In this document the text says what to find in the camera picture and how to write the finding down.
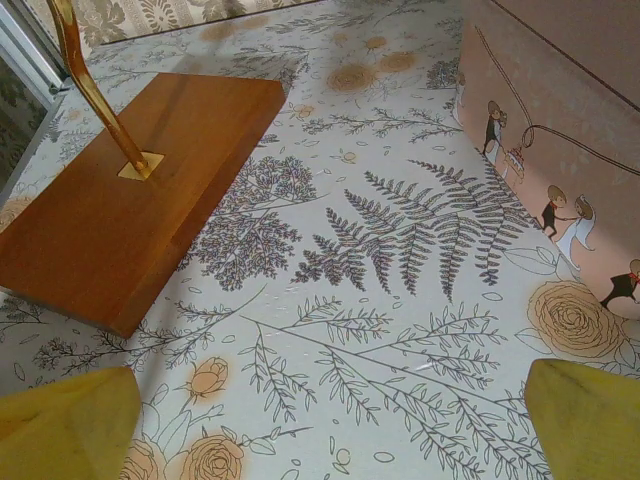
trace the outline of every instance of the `brass rod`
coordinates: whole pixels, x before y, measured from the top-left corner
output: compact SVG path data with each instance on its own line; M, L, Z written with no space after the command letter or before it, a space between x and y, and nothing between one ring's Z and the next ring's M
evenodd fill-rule
M53 20L56 25L62 57L71 73L71 78L78 89L89 102L91 108L98 115L102 123L116 141L120 149L127 156L136 171L143 173L148 167L147 160L142 156L138 146L113 112L107 101L100 93L96 82L89 75L87 65L82 58L82 46L76 15L71 0L47 0Z

